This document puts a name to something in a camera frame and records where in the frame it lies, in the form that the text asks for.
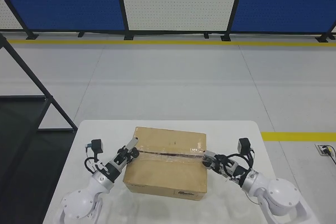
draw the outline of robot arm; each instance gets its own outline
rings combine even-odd
[[[126,146],[118,150],[117,155],[111,161],[103,165],[99,163],[97,158],[97,154],[103,152],[101,140],[92,140],[89,147],[95,154],[94,160],[97,170],[90,177],[88,187],[63,197],[60,208],[54,217],[54,223],[64,224],[65,216],[72,219],[84,218],[87,219],[86,222],[97,223],[102,209],[102,199],[99,198],[99,195],[101,193],[108,194],[123,168],[139,156],[139,152],[135,148],[137,142],[138,138],[133,138]]]
[[[250,153],[251,148],[247,138],[239,139],[238,151],[239,154],[229,156],[205,151],[202,163],[207,169],[212,169],[214,172],[239,184],[241,189],[250,197],[257,197],[259,206],[269,224],[278,224],[279,222],[274,216],[284,216],[292,208],[296,208],[297,216],[288,222],[289,224],[319,223],[299,190],[292,183],[279,178],[268,179],[263,174],[253,170],[254,160]],[[246,169],[230,159],[234,156],[244,158],[249,168]]]

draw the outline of yellow tape line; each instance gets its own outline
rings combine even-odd
[[[262,132],[264,141],[336,142],[336,132]]]
[[[130,45],[243,45],[243,46],[324,46],[336,43],[264,42],[264,41],[194,41],[194,40],[8,40],[11,44],[130,44]]]

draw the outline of floor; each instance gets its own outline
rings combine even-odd
[[[8,38],[24,38],[9,34]],[[45,34],[41,39],[75,39]],[[135,39],[181,39],[179,36]],[[121,40],[86,34],[83,39]],[[204,40],[201,36],[184,40]],[[213,36],[210,40],[219,40]],[[312,37],[233,36],[316,42]],[[336,132],[336,48],[214,45],[13,45],[79,125],[85,119],[253,120],[265,132]],[[0,95],[39,94],[0,51]],[[50,108],[41,127],[68,127]],[[321,223],[336,223],[336,167],[317,142],[265,142],[276,176]],[[336,142],[328,143],[336,149]]]

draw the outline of metal frame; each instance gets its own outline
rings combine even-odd
[[[22,32],[23,29],[0,29],[0,32]]]
[[[38,129],[37,133],[49,133],[49,132],[61,132],[61,133],[70,133],[72,132],[72,129],[71,128],[43,128],[43,129]],[[60,167],[64,167],[65,163],[66,163],[66,158],[69,154],[69,151],[67,152],[67,155],[65,158],[61,159],[60,162],[59,162],[59,166]],[[61,176],[61,172],[58,173],[56,176],[55,176],[55,180],[53,182],[57,183],[60,179],[60,176]],[[45,207],[43,208],[43,210],[41,211],[41,214],[42,215],[42,218],[39,220],[38,223],[43,223],[44,222],[44,219],[45,219],[45,214],[50,206],[50,202],[51,202],[51,199],[52,199],[52,196],[54,195],[55,193],[55,190],[56,190],[56,186],[57,185],[54,185],[50,188],[49,190],[49,193],[48,193],[48,197],[45,198]]]
[[[322,34],[320,37],[316,38],[316,40],[318,40],[318,42],[320,43],[327,43],[327,38],[330,38],[331,40],[335,40],[335,37],[332,35],[332,31],[334,30],[334,28],[336,27],[336,20],[335,22],[331,25],[330,29]]]
[[[0,102],[8,102],[8,101],[37,101],[42,102],[41,109],[39,110],[39,116],[30,124],[30,128],[25,133],[23,139],[21,139],[20,144],[17,147],[17,151],[13,156],[11,163],[8,166],[8,169],[4,172],[1,182],[0,182],[0,199],[2,194],[7,189],[9,182],[11,181],[15,168],[20,164],[22,161],[25,152],[27,151],[30,143],[32,141],[33,136],[36,132],[50,132],[50,131],[65,131],[75,133],[78,128],[73,123],[73,121],[69,118],[69,116],[64,112],[62,107],[57,103],[55,98],[50,94],[50,92],[44,87],[44,85],[40,82],[40,80],[35,76],[29,66],[22,60],[22,58],[17,54],[14,48],[10,45],[10,43],[6,40],[6,38],[0,34],[0,49],[5,48],[7,52],[12,56],[12,58],[19,64],[19,66],[25,71],[25,73],[30,77],[30,79],[37,85],[37,87],[43,92],[44,95],[29,95],[29,96],[0,96]],[[64,129],[39,129],[39,126],[42,120],[45,117],[46,112],[48,111],[50,105],[54,105],[54,107],[59,111],[61,116],[70,124],[72,128],[64,128]]]
[[[20,97],[20,96],[0,96],[0,100],[4,100],[4,101],[22,101],[24,100],[25,97]],[[14,155],[12,162],[9,164],[7,170],[5,171],[5,173],[3,174],[2,177],[2,181],[0,182],[0,198],[2,197],[2,194],[4,193],[4,191],[6,190],[6,187],[8,185],[8,183],[10,182],[11,178],[13,177],[13,170],[15,170],[15,168],[19,165],[19,163],[21,162],[22,158],[24,157],[24,154],[31,142],[31,138],[32,136],[35,134],[35,132],[37,131],[37,129],[40,126],[41,121],[44,119],[44,116],[46,114],[46,112],[49,109],[49,106],[51,104],[51,100],[52,99],[46,99],[43,96],[33,96],[31,97],[31,100],[44,100],[44,104],[41,108],[41,113],[39,115],[39,117],[35,120],[35,122],[31,125],[30,130],[28,131],[27,135],[24,137],[24,139],[22,140],[20,146],[18,147],[18,150],[16,152],[16,154]]]
[[[20,17],[20,15],[16,11],[15,7],[12,5],[10,0],[5,0],[5,3],[9,7],[13,15],[15,16],[19,24],[22,26],[22,29],[24,30],[24,32],[27,34],[26,40],[35,40],[39,36],[39,34],[34,34],[32,31],[29,30],[29,28],[27,28],[26,24],[24,23],[24,21],[22,20],[22,18]]]
[[[220,38],[222,39],[222,41],[231,41],[229,34],[231,32],[231,28],[233,27],[233,22],[234,22],[234,18],[235,18],[235,13],[237,10],[237,6],[239,5],[239,0],[234,0],[233,3],[233,7],[231,9],[231,13],[230,13],[230,18],[229,18],[229,22],[228,22],[228,27],[226,28],[226,32],[224,33],[224,36],[221,36]]]
[[[239,0],[234,0],[232,10],[230,13],[230,18],[228,22],[227,29],[225,31],[175,31],[175,30],[130,30],[127,20],[127,15],[125,11],[124,0],[119,0],[124,30],[42,30],[42,29],[28,29],[23,20],[21,19],[18,12],[15,10],[11,3],[11,0],[5,0],[6,4],[17,18],[20,25],[23,27],[23,31],[27,33],[29,40],[34,40],[37,38],[38,34],[33,34],[33,32],[77,32],[78,37],[83,37],[84,33],[92,32],[99,34],[121,34],[124,35],[124,40],[133,40],[135,35],[163,35],[163,34],[203,34],[204,38],[208,39],[209,34],[224,34],[221,36],[222,41],[231,41],[230,34],[271,34],[271,35],[321,35],[321,37],[316,38],[319,42],[325,42],[327,37],[334,39],[332,35],[332,30],[336,26],[336,21],[333,26],[326,33],[323,32],[271,32],[271,31],[233,31],[232,25],[234,22],[237,7],[239,5]]]
[[[0,49],[4,47],[6,51],[11,55],[11,57],[16,61],[17,64],[24,70],[24,72],[30,77],[30,79],[36,84],[36,86],[41,90],[41,92],[45,95],[47,99],[50,100],[50,104],[52,104],[61,114],[61,116],[67,121],[68,124],[73,128],[73,130],[77,131],[78,128],[74,124],[74,122],[69,118],[66,112],[62,109],[62,107],[57,103],[56,99],[50,94],[50,92],[45,88],[45,86],[40,82],[40,80],[35,76],[33,71],[29,68],[29,66],[22,60],[19,54],[14,50],[14,48],[10,45],[10,43],[6,40],[6,38],[0,34]]]

